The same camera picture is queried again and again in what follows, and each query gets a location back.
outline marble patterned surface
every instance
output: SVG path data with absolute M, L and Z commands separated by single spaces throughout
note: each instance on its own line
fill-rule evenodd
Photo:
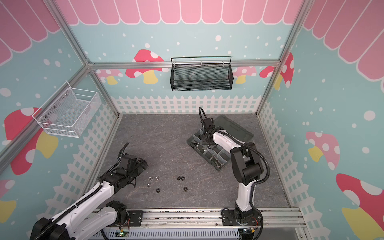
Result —
M 220 114 L 207 114 L 217 118 Z M 288 207 L 259 123 L 254 114 L 225 114 L 255 136 L 251 140 L 271 166 L 269 179 L 255 188 L 256 207 Z M 238 182 L 229 162 L 218 172 L 186 140 L 201 128 L 198 114 L 123 115 L 100 172 L 115 162 L 119 150 L 129 141 L 126 153 L 141 157 L 149 167 L 137 178 L 137 187 L 128 185 L 108 199 L 128 208 L 234 207 Z M 159 180 L 149 181 L 149 177 Z

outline white mesh basket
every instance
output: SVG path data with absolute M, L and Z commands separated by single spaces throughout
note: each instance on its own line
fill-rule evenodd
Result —
M 79 138 L 99 109 L 101 99 L 98 92 L 69 86 L 40 114 L 44 105 L 32 116 L 46 133 Z

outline mushroom illustration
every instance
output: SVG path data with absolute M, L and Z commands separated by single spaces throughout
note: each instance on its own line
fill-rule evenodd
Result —
M 287 61 L 285 62 L 283 69 L 281 70 L 279 76 L 277 77 L 277 80 L 276 80 L 275 85 L 274 85 L 274 87 L 277 91 L 280 90 L 280 84 L 281 84 L 281 81 L 283 79 L 285 82 L 285 86 L 287 88 L 289 88 L 289 86 L 292 83 L 292 78 L 293 78 L 293 70 L 294 70 L 293 67 L 294 67 L 293 55 L 292 55 L 292 53 L 289 53 Z M 264 68 L 260 72 L 260 77 L 266 78 L 266 77 L 271 76 L 273 73 L 273 69 L 274 68 L 271 66 Z
M 3 144 L 12 141 L 25 125 L 32 120 L 32 114 L 37 110 L 38 108 L 23 108 L 9 114 L 4 120 L 7 141 L 3 141 Z M 13 173 L 16 175 L 26 173 L 32 166 L 36 150 L 39 150 L 45 158 L 50 158 L 58 145 L 59 139 L 57 137 L 47 134 L 43 129 L 39 129 L 12 160 L 11 169 Z
M 357 209 L 341 209 L 355 235 L 361 240 L 383 237 L 383 189 L 346 174 L 336 175 L 336 183 L 353 204 L 358 206 Z
M 245 76 L 256 76 L 256 68 L 255 67 L 238 67 L 235 68 L 233 71 L 233 75 L 237 77 L 237 80 L 235 83 L 237 84 L 243 84 L 245 83 Z
M 159 57 L 156 53 L 141 49 L 137 52 L 136 56 L 132 60 L 133 62 L 163 62 L 164 60 Z M 159 80 L 155 76 L 154 71 L 161 71 L 161 72 L 168 72 L 168 68 L 143 68 L 143 69 L 127 69 L 125 72 L 125 75 L 127 75 L 129 78 L 136 78 L 143 74 L 144 76 L 144 83 L 145 84 L 154 84 L 157 83 Z
M 324 155 L 328 167 L 334 170 L 340 160 L 340 147 L 336 137 L 321 132 L 307 132 L 306 138 L 308 142 L 314 145 L 313 148 L 308 149 L 312 160 L 318 162 L 320 157 Z
M 0 180 L 0 199 L 15 184 L 14 180 Z M 5 223 L 16 208 L 16 201 L 0 201 L 0 223 Z
M 96 71 L 97 75 L 99 76 L 100 80 L 105 83 L 105 79 L 107 79 L 107 83 L 109 85 L 116 85 L 118 82 L 114 78 L 114 76 L 122 77 L 123 74 L 118 69 L 102 69 Z

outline wire basket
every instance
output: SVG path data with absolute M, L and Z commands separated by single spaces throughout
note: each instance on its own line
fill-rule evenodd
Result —
M 39 113 L 51 98 L 32 115 L 51 135 L 79 138 L 101 105 L 98 92 L 69 86 Z
M 232 89 L 231 59 L 230 56 L 171 58 L 172 91 Z

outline black mesh basket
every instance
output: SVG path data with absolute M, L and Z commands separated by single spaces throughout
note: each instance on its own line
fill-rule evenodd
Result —
M 230 56 L 171 58 L 172 91 L 232 89 L 231 59 Z

